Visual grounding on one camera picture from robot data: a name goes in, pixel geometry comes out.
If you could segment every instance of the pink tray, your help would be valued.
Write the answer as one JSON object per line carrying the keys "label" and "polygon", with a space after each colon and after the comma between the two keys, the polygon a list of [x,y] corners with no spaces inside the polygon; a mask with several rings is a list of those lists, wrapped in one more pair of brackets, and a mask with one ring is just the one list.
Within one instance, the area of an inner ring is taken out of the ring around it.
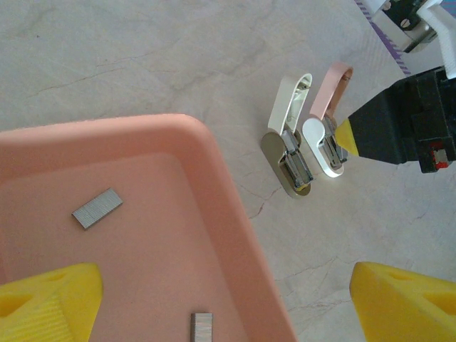
{"label": "pink tray", "polygon": [[[112,187],[88,231],[72,211]],[[91,261],[104,295],[91,341],[296,341],[215,139],[186,115],[0,133],[0,281]]]}

